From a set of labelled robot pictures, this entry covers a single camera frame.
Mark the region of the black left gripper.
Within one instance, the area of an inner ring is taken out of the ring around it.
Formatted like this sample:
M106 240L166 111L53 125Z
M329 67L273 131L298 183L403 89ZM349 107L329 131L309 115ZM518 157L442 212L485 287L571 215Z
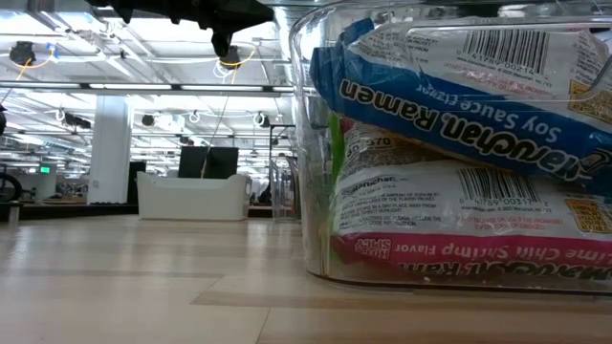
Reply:
M273 10L256 0L171 0L167 16L175 24L184 19L212 30L213 49L225 57L236 32L273 21Z

